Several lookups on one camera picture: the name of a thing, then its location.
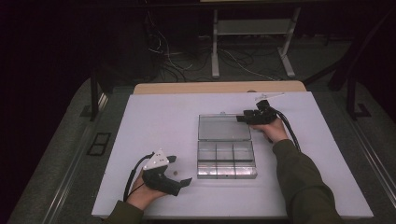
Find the white table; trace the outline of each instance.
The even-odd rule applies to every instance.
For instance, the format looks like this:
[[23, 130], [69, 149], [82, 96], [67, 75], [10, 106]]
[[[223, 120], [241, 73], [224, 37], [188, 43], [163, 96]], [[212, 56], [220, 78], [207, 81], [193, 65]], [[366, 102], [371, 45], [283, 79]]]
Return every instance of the white table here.
[[[285, 204], [276, 180], [276, 158], [262, 134], [252, 131], [258, 176], [244, 180], [197, 179], [198, 116], [242, 113], [255, 108], [262, 93], [181, 93], [131, 95], [92, 214], [108, 216], [122, 199], [137, 161], [162, 148], [176, 155], [168, 177], [192, 177], [177, 197], [166, 196], [146, 211], [147, 218], [280, 218]], [[284, 113], [307, 154], [332, 189], [342, 217], [372, 217], [311, 92], [284, 92], [269, 99]]]

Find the metal stand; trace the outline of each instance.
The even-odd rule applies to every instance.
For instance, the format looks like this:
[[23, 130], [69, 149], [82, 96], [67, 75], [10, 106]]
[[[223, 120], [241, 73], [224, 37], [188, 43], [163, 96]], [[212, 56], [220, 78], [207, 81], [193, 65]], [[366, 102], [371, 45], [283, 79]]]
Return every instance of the metal stand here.
[[284, 20], [219, 21], [218, 11], [215, 9], [213, 19], [212, 77], [219, 78], [218, 35], [286, 35], [285, 42], [282, 48], [278, 49], [278, 53], [288, 77], [295, 77], [287, 53], [300, 11], [300, 7], [295, 8], [292, 18]]
[[99, 98], [98, 98], [98, 82], [96, 80], [95, 71], [91, 72], [91, 121], [94, 121], [99, 112]]

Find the cable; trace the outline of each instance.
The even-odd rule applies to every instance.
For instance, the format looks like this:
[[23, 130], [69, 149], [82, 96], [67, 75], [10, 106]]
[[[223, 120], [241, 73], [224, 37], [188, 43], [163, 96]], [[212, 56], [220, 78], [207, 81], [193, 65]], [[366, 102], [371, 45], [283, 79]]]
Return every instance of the cable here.
[[293, 139], [293, 142], [294, 142], [294, 145], [295, 145], [296, 148], [297, 148], [297, 151], [301, 152], [300, 144], [299, 144], [298, 141], [297, 141], [297, 137], [296, 137], [296, 135], [294, 134], [294, 131], [293, 131], [293, 129], [291, 128], [288, 119], [287, 119], [286, 116], [285, 116], [284, 114], [282, 114], [280, 111], [278, 111], [278, 110], [276, 110], [276, 109], [273, 109], [273, 110], [274, 110], [274, 112], [276, 112], [276, 113], [279, 115], [279, 117], [283, 120], [283, 123], [285, 123], [286, 128], [288, 128], [288, 130], [289, 130], [289, 133], [290, 133], [290, 135], [291, 135], [291, 138]]
[[[186, 77], [183, 75], [182, 72], [180, 72], [179, 70], [177, 70], [176, 68], [174, 68], [174, 67], [172, 67], [172, 66], [169, 66], [168, 64], [165, 64], [165, 65], [168, 66], [169, 68], [175, 69], [175, 70], [183, 77], [184, 82], [186, 82]], [[166, 68], [166, 67], [163, 67], [163, 69], [166, 70], [166, 71], [168, 71], [169, 73], [173, 74], [174, 77], [175, 77], [175, 78], [177, 79], [177, 81], [178, 81], [178, 76], [177, 76], [176, 73], [174, 73], [173, 71], [171, 71], [170, 69], [168, 69], [168, 68]]]
[[136, 170], [139, 167], [140, 163], [142, 163], [142, 161], [144, 161], [145, 159], [150, 159], [153, 155], [154, 155], [154, 152], [149, 154], [149, 155], [146, 155], [145, 157], [140, 159], [140, 161], [136, 164], [134, 169], [131, 171], [131, 174], [129, 175], [128, 181], [126, 182], [125, 191], [124, 191], [124, 194], [123, 194], [123, 201], [124, 202], [126, 202], [126, 200], [128, 199], [128, 197], [130, 195], [129, 190], [131, 188], [132, 181], [134, 180], [134, 175], [136, 174]]
[[151, 18], [151, 12], [148, 10], [148, 20], [150, 21], [150, 23], [151, 23], [151, 25], [152, 26], [155, 26], [155, 23], [154, 23], [154, 21], [152, 20], [152, 18]]
[[255, 73], [255, 72], [252, 72], [252, 71], [246, 69], [244, 66], [242, 66], [242, 65], [235, 59], [235, 57], [234, 57], [230, 52], [228, 52], [227, 50], [224, 50], [224, 49], [219, 49], [219, 50], [224, 51], [224, 52], [226, 52], [227, 54], [229, 54], [229, 55], [235, 60], [235, 62], [236, 62], [243, 70], [245, 70], [245, 71], [247, 71], [247, 72], [249, 72], [249, 73], [251, 73], [251, 74], [253, 74], [253, 75], [259, 76], [259, 77], [265, 77], [265, 78], [271, 79], [271, 80], [273, 80], [273, 81], [277, 81], [277, 79], [274, 79], [274, 78], [271, 78], [271, 77], [268, 77], [268, 76], [265, 76], [265, 75], [262, 75], [262, 74], [259, 74], [259, 73]]
[[194, 79], [187, 78], [187, 80], [191, 81], [191, 82], [201, 82], [201, 81], [198, 81], [199, 79], [204, 79], [206, 81], [213, 81], [213, 78], [210, 78], [210, 77], [198, 77], [198, 78], [194, 78]]
[[165, 73], [164, 72], [166, 71], [166, 72], [170, 73], [172, 77], [175, 78], [176, 82], [178, 82], [178, 76], [177, 76], [176, 73], [172, 72], [171, 70], [169, 70], [169, 69], [167, 69], [165, 67], [162, 67], [162, 70], [163, 70], [163, 80], [165, 80]]
[[[232, 56], [230, 56], [230, 53], [228, 53], [228, 54], [225, 54], [225, 53], [227, 53], [226, 50], [219, 49], [218, 55], [223, 60], [224, 63], [228, 64], [229, 66], [231, 66], [233, 68], [239, 68], [239, 66], [241, 66], [241, 65], [244, 67], [247, 67], [252, 64], [252, 63], [247, 63], [243, 59], [238, 59], [238, 58], [232, 57]], [[224, 58], [233, 62], [233, 63], [239, 63], [239, 66], [234, 66], [234, 65], [228, 63], [227, 61], [225, 61]]]
[[137, 186], [137, 188], [133, 189], [133, 190], [131, 191], [131, 193], [128, 195], [128, 197], [129, 197], [131, 194], [133, 194], [135, 191], [137, 191], [138, 189], [140, 189], [143, 185], [145, 185], [145, 183], [143, 183], [143, 184]]
[[[166, 40], [165, 36], [163, 36], [163, 34], [162, 34], [159, 30], [157, 30], [157, 32], [158, 32], [158, 34], [160, 34], [160, 36], [163, 37], [163, 40], [165, 41], [165, 45], [166, 45], [166, 55], [167, 55], [167, 57], [168, 57], [169, 63], [172, 64], [172, 65], [177, 69], [177, 66], [174, 65], [174, 63], [173, 63], [172, 60], [171, 60], [170, 54], [169, 54], [170, 50], [169, 50], [168, 41]], [[190, 67], [192, 67], [192, 64], [190, 64], [190, 66], [188, 66], [187, 68], [184, 68], [184, 67], [181, 67], [181, 66], [180, 66], [180, 68], [183, 69], [183, 70], [187, 70], [187, 69], [189, 69]]]
[[[238, 52], [238, 53], [240, 53], [240, 54], [247, 55], [247, 57], [242, 57], [242, 58], [236, 58], [236, 57], [234, 56], [235, 59], [237, 59], [237, 62], [240, 63], [240, 64], [238, 64], [238, 66], [234, 66], [234, 65], [232, 65], [232, 64], [229, 64], [224, 58], [221, 58], [221, 57], [220, 57], [220, 58], [221, 58], [226, 64], [228, 64], [229, 66], [231, 66], [231, 67], [233, 67], [233, 68], [239, 68], [241, 65], [244, 66], [244, 67], [246, 68], [248, 64], [252, 64], [252, 63], [253, 63], [253, 62], [251, 62], [250, 60], [254, 59], [254, 57], [261, 57], [261, 56], [262, 56], [262, 57], [265, 57], [265, 56], [268, 56], [268, 55], [272, 55], [272, 54], [275, 54], [275, 53], [277, 54], [277, 53], [278, 53], [277, 47], [275, 47], [273, 50], [270, 50], [269, 52], [259, 53], [258, 49], [262, 49], [263, 44], [266, 42], [265, 39], [268, 39], [267, 36], [261, 37], [261, 36], [252, 35], [252, 37], [250, 37], [250, 38], [254, 39], [256, 42], [257, 42], [257, 41], [260, 41], [260, 42], [259, 42], [259, 46], [258, 46], [258, 47], [255, 47], [255, 48], [254, 48], [254, 51], [251, 52], [251, 53], [249, 53], [249, 52], [247, 52], [247, 51], [245, 51], [245, 50], [243, 50], [243, 49], [240, 49], [240, 50], [235, 50], [235, 49], [233, 49], [233, 51], [236, 51], [236, 52]], [[235, 39], [232, 39], [232, 40], [231, 40], [231, 43], [233, 43], [235, 46], [237, 46], [237, 44], [235, 43]], [[264, 73], [269, 73], [270, 77], [276, 77], [278, 80], [284, 80], [284, 78], [281, 77], [281, 76], [278, 74], [278, 73], [279, 73], [279, 68], [281, 67], [281, 66], [280, 66], [281, 64], [282, 64], [282, 62], [280, 62], [279, 65], [278, 65], [275, 69], [269, 68], [269, 67], [265, 67], [265, 68], [261, 69], [259, 72], [255, 72], [255, 75], [256, 75], [256, 74], [262, 75], [262, 71], [264, 71]]]

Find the plastic compartment tray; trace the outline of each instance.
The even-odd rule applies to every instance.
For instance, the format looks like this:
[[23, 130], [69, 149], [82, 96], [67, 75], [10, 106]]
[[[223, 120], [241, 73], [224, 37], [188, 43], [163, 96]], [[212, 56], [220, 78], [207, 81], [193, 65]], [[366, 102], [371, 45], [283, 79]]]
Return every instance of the plastic compartment tray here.
[[257, 176], [250, 129], [236, 115], [201, 115], [198, 130], [199, 179], [254, 179]]

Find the wrist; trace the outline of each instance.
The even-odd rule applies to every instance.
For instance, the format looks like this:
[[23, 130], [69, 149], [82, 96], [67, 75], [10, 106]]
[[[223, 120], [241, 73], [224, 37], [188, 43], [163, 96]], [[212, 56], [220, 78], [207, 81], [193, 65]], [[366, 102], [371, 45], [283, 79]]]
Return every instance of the wrist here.
[[144, 211], [152, 203], [152, 201], [153, 200], [151, 200], [146, 195], [131, 194], [126, 202]]
[[274, 139], [273, 143], [276, 144], [276, 143], [278, 143], [280, 141], [283, 141], [283, 140], [286, 140], [286, 139], [289, 139], [286, 135], [285, 136], [280, 136], [280, 137]]

